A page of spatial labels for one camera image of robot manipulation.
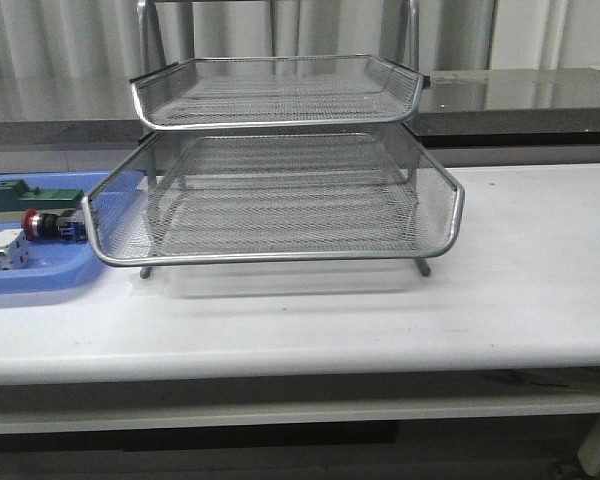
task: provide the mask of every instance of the wire mesh tray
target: wire mesh tray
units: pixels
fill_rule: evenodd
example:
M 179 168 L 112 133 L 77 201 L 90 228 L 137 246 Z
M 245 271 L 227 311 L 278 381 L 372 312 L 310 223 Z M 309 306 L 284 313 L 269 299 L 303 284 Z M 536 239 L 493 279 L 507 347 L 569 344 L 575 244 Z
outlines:
M 453 244 L 462 187 L 403 126 L 272 130 L 153 134 L 83 200 L 96 255 L 115 266 L 419 258 Z
M 401 121 L 423 77 L 371 55 L 190 59 L 132 80 L 154 130 Z

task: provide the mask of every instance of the gray countertop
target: gray countertop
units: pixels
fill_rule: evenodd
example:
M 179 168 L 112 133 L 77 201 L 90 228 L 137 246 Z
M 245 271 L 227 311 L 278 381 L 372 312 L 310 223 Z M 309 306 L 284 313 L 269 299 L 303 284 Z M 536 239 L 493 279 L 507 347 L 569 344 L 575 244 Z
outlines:
M 434 72 L 411 123 L 427 136 L 600 132 L 600 71 Z M 0 79 L 0 145 L 141 134 L 125 78 Z

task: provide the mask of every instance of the lower tray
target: lower tray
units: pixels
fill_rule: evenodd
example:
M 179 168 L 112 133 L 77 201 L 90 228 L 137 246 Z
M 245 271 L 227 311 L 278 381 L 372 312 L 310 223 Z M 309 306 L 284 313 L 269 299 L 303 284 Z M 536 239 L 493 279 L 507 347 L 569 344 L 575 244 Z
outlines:
M 455 240 L 462 201 L 390 124 L 154 135 L 84 208 L 103 261 L 144 266 L 436 256 Z
M 40 188 L 79 188 L 87 191 L 106 177 L 104 172 L 0 175 L 1 180 L 23 178 Z M 0 223 L 0 230 L 20 228 L 18 222 Z M 61 290 L 83 285 L 102 270 L 87 243 L 31 242 L 29 261 L 18 270 L 0 270 L 0 294 Z

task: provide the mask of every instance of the white curtain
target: white curtain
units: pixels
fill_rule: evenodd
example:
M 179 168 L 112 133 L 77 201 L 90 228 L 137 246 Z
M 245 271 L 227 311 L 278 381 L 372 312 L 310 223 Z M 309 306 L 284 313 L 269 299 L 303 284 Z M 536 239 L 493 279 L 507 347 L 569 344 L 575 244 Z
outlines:
M 271 4 L 273 12 L 268 1 L 159 4 L 167 60 L 329 53 L 407 60 L 394 58 L 400 0 Z M 420 4 L 423 72 L 600 64 L 600 0 Z M 138 35 L 136 0 L 0 0 L 0 78 L 133 77 L 141 73 Z

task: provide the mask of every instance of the white tabletop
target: white tabletop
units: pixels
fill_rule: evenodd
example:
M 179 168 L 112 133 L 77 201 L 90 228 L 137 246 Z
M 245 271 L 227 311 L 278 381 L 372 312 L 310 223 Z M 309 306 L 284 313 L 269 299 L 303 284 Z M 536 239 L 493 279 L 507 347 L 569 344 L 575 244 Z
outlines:
M 413 262 L 105 268 L 0 296 L 0 384 L 600 365 L 600 165 L 456 169 L 456 245 Z

